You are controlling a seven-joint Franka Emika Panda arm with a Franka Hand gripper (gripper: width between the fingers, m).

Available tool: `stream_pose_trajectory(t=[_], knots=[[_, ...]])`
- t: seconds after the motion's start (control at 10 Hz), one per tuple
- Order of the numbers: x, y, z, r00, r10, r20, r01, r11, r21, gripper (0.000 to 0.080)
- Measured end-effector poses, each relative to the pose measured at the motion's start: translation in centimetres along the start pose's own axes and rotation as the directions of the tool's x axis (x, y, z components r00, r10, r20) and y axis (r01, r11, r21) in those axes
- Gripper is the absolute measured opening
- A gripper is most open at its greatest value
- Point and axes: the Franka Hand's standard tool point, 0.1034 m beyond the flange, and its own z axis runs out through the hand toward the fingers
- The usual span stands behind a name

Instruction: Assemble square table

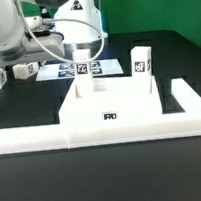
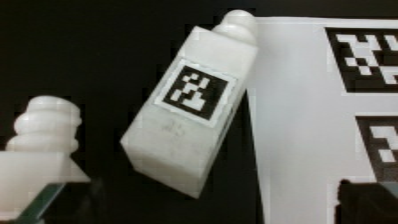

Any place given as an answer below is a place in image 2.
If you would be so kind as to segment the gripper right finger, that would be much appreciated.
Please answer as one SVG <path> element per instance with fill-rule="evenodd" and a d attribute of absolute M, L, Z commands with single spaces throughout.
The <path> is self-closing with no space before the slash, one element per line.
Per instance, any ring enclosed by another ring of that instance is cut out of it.
<path fill-rule="evenodd" d="M 339 182 L 333 224 L 398 224 L 398 182 Z"/>

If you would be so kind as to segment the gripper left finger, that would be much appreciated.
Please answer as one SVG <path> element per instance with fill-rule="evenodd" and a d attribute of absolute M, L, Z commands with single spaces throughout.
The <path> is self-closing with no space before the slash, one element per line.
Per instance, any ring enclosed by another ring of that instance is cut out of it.
<path fill-rule="evenodd" d="M 86 183 L 51 183 L 15 218 L 0 224 L 88 224 Z"/>

